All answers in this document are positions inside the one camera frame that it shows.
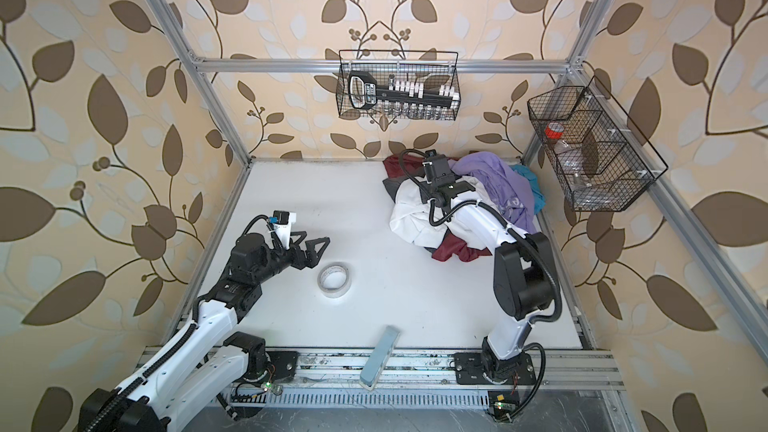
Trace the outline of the white cloth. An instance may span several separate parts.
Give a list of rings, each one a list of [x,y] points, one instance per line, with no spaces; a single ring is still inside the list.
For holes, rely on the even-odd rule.
[[[489,196],[485,187],[478,179],[466,177],[456,182],[456,185],[468,183],[473,190],[462,192],[452,199],[450,210],[460,207],[442,224],[433,225],[430,221],[430,207],[433,201],[422,198],[422,190],[412,180],[405,178],[398,186],[394,196],[394,208],[389,220],[392,232],[408,243],[419,247],[438,249],[446,242],[446,234],[463,240],[469,248],[493,252],[504,242],[514,242],[508,228],[523,235],[524,230],[517,230],[502,217],[502,221],[494,216],[489,208],[497,212],[492,202],[487,202]]]

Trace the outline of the purple cloth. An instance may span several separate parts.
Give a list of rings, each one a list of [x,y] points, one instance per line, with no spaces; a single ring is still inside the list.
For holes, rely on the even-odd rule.
[[[516,227],[536,232],[535,199],[527,178],[493,152],[470,153],[451,164],[451,170],[478,179],[499,212]]]

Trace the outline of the teal cloth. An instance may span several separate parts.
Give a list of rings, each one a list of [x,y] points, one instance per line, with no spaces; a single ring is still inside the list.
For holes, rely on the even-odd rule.
[[[510,168],[529,182],[534,199],[534,214],[540,214],[546,206],[546,197],[541,190],[537,175],[528,166],[521,163],[513,164]]]

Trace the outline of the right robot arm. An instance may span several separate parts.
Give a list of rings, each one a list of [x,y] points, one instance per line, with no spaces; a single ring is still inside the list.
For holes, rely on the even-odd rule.
[[[481,381],[518,390],[525,375],[530,391],[517,402],[496,399],[489,414],[497,422],[513,422],[532,402],[544,382],[545,347],[529,336],[538,323],[554,323],[562,315],[563,297],[549,239],[507,220],[476,187],[459,178],[448,158],[436,150],[406,148],[398,165],[429,206],[428,222],[437,227],[460,223],[492,252],[492,287],[501,317],[484,337],[479,353]]]

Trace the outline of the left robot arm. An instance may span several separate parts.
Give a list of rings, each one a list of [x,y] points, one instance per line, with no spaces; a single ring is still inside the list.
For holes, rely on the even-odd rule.
[[[288,268],[316,267],[331,240],[292,228],[296,216],[261,214],[266,234],[247,226],[222,274],[199,296],[182,327],[112,390],[97,389],[80,408],[79,431],[181,431],[237,380],[271,388],[276,372],[263,338],[238,331],[262,285]]]

